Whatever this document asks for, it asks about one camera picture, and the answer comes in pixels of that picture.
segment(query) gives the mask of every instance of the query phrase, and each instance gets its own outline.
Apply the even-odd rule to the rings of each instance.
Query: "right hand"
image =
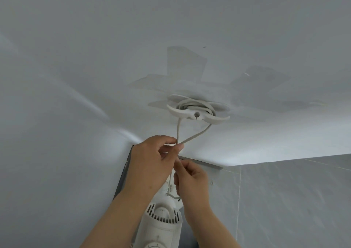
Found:
[[[211,211],[208,197],[208,178],[206,172],[190,160],[174,162],[174,184],[177,194],[182,198],[184,214],[191,225],[199,216]]]

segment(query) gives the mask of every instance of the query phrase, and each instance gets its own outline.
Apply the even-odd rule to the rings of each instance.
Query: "tile grout line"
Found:
[[[241,187],[241,166],[240,166],[240,179],[239,179],[239,196],[238,196],[237,232],[236,232],[236,235],[235,235],[235,239],[236,239],[236,241],[238,241],[239,204],[240,204],[240,187]]]
[[[326,164],[326,163],[322,163],[322,162],[318,162],[318,161],[313,161],[313,160],[306,159],[306,158],[304,158],[304,159],[305,159],[305,160],[307,160],[307,161],[311,161],[311,162],[319,163],[319,164],[322,164],[322,165],[332,166],[332,165],[329,165],[329,164]],[[339,167],[339,166],[332,166],[332,167],[336,167],[336,168],[338,168],[338,169],[345,169],[345,168],[343,168],[343,167]]]

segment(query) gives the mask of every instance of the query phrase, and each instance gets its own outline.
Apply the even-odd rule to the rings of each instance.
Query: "forearm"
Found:
[[[96,224],[81,248],[127,248],[145,211],[147,201],[122,191]]]
[[[210,208],[193,214],[189,224],[200,248],[240,248],[240,245]]]

